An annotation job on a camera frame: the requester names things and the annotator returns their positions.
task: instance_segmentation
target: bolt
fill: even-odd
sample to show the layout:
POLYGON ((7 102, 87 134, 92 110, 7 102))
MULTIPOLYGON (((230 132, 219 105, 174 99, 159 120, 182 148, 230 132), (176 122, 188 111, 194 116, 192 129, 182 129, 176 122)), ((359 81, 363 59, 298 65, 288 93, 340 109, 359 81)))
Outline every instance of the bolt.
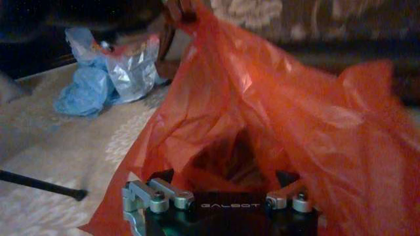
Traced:
POLYGON ((182 192, 178 194, 179 197, 186 198, 190 196, 190 192, 182 192))
POLYGON ((154 193, 154 200, 158 201, 158 200, 163 200, 166 198, 166 194, 163 191, 156 191, 154 193))
POLYGON ((304 192, 300 192, 299 194, 298 194, 298 198, 300 199, 300 200, 304 200, 304 201, 307 201, 307 194, 304 193, 304 192))

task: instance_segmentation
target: red plastic bag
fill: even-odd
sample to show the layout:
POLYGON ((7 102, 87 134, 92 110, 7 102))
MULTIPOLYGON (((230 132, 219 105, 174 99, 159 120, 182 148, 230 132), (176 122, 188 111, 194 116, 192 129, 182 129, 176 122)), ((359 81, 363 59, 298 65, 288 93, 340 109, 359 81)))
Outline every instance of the red plastic bag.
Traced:
POLYGON ((298 172, 327 216, 320 233, 420 234, 420 135, 391 95, 388 61, 339 77, 302 65, 199 6, 168 96, 112 178, 91 222, 130 235, 122 187, 175 169, 184 189, 268 191, 298 172))

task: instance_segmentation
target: black pole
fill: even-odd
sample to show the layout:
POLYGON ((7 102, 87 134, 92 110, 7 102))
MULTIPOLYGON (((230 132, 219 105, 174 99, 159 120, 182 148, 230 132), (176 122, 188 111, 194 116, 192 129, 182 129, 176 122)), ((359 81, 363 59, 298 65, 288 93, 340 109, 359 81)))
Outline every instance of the black pole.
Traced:
POLYGON ((70 196, 76 199, 76 201, 82 201, 84 197, 87 196, 87 191, 84 189, 72 189, 63 186, 59 186, 56 184, 44 182, 42 180, 38 180, 35 178, 30 178, 18 174, 14 174, 11 172, 0 170, 0 180, 4 180, 11 183, 18 183, 20 185, 38 188, 54 193, 63 194, 66 196, 70 196))

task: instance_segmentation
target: beige carpet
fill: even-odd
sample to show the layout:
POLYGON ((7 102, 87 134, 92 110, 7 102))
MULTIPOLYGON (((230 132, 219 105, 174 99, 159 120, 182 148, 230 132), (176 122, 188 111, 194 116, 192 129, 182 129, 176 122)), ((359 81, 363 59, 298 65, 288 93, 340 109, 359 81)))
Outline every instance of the beige carpet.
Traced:
POLYGON ((76 65, 35 76, 34 89, 0 107, 0 169, 90 191, 72 198, 0 181, 2 236, 87 235, 114 171, 159 106, 168 87, 138 102, 107 108, 98 118, 60 115, 54 102, 72 81, 76 65))

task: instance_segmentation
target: patterned fabric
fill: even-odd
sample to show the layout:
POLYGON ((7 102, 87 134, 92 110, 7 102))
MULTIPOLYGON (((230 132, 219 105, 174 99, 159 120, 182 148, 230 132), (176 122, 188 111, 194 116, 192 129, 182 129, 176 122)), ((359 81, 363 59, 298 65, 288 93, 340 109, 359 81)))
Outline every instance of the patterned fabric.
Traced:
POLYGON ((27 96, 0 107, 0 169, 90 191, 72 198, 0 181, 2 236, 84 236, 112 174, 168 88, 138 102, 107 108, 95 119, 54 110, 76 65, 22 81, 27 96))
POLYGON ((418 0, 210 0, 215 15, 275 43, 406 37, 418 0))

